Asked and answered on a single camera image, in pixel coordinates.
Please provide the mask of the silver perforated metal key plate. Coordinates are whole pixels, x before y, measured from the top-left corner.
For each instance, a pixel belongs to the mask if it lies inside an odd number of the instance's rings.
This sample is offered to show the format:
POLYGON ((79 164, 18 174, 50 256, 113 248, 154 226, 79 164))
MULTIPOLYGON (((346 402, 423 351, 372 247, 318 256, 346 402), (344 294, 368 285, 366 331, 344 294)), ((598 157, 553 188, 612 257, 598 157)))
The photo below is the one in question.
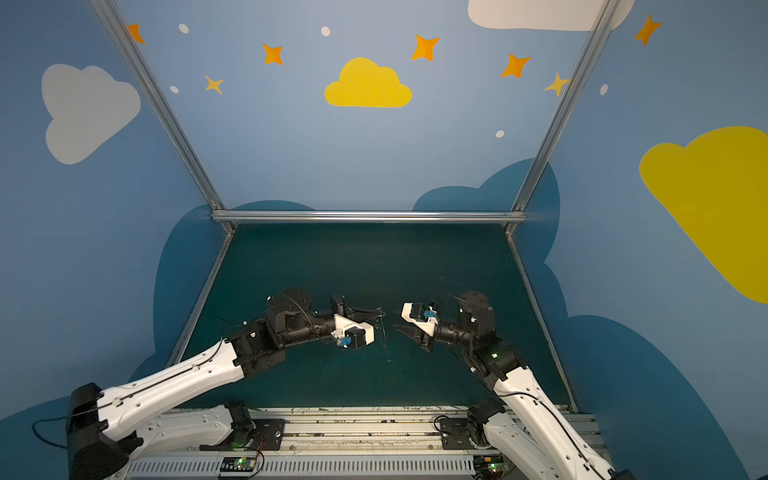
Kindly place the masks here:
POLYGON ((378 342, 381 344, 383 349, 387 348, 387 334, 386 334, 386 325, 384 322, 384 318, 386 316, 385 312, 379 313, 379 318, 376 321, 376 329, 377 329, 377 338, 378 342))

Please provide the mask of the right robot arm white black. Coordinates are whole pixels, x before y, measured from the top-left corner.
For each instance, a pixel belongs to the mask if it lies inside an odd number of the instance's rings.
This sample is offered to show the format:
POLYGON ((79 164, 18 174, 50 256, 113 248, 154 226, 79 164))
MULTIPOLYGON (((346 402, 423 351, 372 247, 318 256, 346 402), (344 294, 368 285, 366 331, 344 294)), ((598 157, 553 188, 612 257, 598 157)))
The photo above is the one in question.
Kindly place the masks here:
POLYGON ((455 321, 433 304, 406 302, 396 329, 428 352, 436 343, 459 345, 470 370, 497 396, 469 410, 468 422, 528 479, 632 479, 601 457, 566 420, 521 355, 496 333, 487 296, 457 298, 455 321))

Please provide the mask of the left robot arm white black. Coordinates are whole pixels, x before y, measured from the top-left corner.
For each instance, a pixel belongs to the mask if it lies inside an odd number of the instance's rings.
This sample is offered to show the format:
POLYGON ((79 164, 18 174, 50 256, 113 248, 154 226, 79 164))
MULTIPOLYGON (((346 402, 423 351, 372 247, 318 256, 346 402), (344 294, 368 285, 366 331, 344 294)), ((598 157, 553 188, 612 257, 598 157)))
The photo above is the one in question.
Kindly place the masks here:
POLYGON ((186 424, 167 434, 152 420, 223 385, 239 382, 286 358, 291 346, 312 341, 356 350, 372 344, 379 309, 347 305, 341 295, 316 311, 300 288, 268 297, 266 309, 210 348, 155 374, 102 389, 88 383, 70 396, 64 416, 71 479, 106 479, 162 443, 190 442, 205 451, 253 451, 263 460, 266 436, 239 402, 224 406, 225 418, 210 428, 186 424))

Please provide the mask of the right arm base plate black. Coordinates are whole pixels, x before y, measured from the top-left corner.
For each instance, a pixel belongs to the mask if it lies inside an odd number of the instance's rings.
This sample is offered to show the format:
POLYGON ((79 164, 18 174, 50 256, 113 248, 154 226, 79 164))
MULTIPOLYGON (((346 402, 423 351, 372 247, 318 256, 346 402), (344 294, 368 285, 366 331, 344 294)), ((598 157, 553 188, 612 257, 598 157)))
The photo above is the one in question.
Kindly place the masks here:
POLYGON ((433 420, 444 450, 481 450, 489 446, 482 427, 468 418, 439 415, 433 420))

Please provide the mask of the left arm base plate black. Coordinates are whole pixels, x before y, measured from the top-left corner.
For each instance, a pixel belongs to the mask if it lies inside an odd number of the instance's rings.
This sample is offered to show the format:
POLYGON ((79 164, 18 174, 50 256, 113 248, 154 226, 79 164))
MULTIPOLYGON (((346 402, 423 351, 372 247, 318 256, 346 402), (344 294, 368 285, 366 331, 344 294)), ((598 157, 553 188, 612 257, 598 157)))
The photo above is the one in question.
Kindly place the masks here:
POLYGON ((233 431, 212 445, 200 445, 200 451, 278 451, 281 448, 286 421, 253 419, 235 424, 233 431))

